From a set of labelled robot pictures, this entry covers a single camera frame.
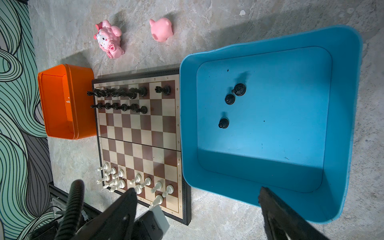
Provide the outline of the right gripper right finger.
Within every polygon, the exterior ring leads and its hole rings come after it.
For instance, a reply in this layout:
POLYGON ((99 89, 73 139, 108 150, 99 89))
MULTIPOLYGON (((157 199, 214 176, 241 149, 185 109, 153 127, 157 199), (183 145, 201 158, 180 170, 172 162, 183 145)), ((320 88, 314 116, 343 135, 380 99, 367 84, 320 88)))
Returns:
POLYGON ((262 187, 258 197, 269 240, 326 240, 269 188, 262 187))

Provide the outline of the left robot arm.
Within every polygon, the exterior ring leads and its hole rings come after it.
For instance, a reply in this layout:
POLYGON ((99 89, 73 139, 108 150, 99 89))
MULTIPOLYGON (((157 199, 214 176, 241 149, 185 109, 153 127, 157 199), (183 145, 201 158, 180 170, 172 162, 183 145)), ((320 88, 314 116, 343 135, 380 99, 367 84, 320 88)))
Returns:
POLYGON ((170 224, 160 207, 153 207, 136 217, 138 199, 128 189, 96 218, 80 226, 85 186, 73 181, 67 208, 61 222, 53 222, 28 234, 29 240, 161 240, 170 224))

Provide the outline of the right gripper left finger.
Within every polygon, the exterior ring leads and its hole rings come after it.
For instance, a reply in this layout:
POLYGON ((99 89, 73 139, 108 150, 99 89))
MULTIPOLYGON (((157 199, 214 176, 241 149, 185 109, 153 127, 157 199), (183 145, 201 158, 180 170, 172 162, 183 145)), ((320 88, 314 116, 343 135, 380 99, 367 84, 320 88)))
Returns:
POLYGON ((74 240, 130 240, 137 212, 137 194, 128 189, 98 217, 82 227, 74 240))

